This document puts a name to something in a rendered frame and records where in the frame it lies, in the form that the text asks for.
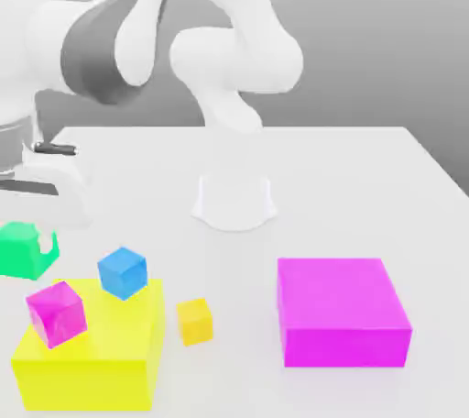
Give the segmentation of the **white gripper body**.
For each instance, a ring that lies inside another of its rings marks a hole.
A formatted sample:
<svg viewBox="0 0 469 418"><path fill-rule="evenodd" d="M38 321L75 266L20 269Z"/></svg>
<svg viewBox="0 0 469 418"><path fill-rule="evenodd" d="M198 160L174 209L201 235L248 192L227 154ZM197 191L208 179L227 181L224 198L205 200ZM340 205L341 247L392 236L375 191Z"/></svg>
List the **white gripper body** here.
<svg viewBox="0 0 469 418"><path fill-rule="evenodd" d="M87 184L70 166L24 165L0 177L0 221L49 229L87 226L91 220Z"/></svg>

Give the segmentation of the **small green cube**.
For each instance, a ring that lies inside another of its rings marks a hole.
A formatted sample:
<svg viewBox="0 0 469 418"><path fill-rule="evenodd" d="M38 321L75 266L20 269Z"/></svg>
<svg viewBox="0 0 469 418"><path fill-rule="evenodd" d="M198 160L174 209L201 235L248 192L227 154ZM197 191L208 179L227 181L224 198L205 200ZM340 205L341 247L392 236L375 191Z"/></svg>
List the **small green cube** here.
<svg viewBox="0 0 469 418"><path fill-rule="evenodd" d="M57 234L50 251L42 252L34 224L9 222L0 227L0 275L36 281L59 257Z"/></svg>

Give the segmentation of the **small magenta cube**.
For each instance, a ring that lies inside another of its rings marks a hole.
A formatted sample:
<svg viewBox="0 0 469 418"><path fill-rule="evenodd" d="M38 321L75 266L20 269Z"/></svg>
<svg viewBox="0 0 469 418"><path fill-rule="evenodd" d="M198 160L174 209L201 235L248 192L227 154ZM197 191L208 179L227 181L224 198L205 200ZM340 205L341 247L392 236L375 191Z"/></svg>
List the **small magenta cube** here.
<svg viewBox="0 0 469 418"><path fill-rule="evenodd" d="M31 323L48 349L88 328L82 298L65 280L28 295L26 303Z"/></svg>

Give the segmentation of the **small blue cube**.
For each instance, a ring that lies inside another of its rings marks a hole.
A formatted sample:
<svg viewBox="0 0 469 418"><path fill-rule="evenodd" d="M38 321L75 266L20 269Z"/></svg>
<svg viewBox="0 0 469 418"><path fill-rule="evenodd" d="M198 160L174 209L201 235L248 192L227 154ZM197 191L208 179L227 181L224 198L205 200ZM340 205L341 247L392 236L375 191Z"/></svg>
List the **small blue cube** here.
<svg viewBox="0 0 469 418"><path fill-rule="evenodd" d="M126 247L120 247L98 264L102 287L122 301L147 286L147 260Z"/></svg>

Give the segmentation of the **small yellow cube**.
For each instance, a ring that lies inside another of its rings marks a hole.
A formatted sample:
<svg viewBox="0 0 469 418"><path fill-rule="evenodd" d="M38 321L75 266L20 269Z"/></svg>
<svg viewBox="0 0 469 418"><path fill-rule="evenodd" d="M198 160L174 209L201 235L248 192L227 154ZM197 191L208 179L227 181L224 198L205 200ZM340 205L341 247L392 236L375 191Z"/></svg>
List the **small yellow cube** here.
<svg viewBox="0 0 469 418"><path fill-rule="evenodd" d="M204 298L178 303L177 315L184 346L193 346L213 338L213 317Z"/></svg>

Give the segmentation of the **large yellow box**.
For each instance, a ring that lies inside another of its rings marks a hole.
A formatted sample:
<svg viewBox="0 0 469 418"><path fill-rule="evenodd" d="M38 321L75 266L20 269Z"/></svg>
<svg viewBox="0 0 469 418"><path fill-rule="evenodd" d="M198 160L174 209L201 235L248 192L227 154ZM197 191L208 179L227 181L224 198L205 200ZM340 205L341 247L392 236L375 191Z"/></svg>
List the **large yellow box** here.
<svg viewBox="0 0 469 418"><path fill-rule="evenodd" d="M122 301L96 279L70 279L88 329L52 349L28 328L11 366L28 411L148 411L165 335L160 279Z"/></svg>

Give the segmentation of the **large magenta box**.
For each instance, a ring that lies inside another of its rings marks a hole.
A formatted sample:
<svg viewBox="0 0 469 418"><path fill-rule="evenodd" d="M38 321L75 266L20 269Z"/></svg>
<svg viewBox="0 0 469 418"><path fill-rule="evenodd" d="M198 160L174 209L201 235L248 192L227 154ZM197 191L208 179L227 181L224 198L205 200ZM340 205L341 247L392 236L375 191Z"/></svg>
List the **large magenta box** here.
<svg viewBox="0 0 469 418"><path fill-rule="evenodd" d="M402 368L413 329L379 258L279 258L287 368Z"/></svg>

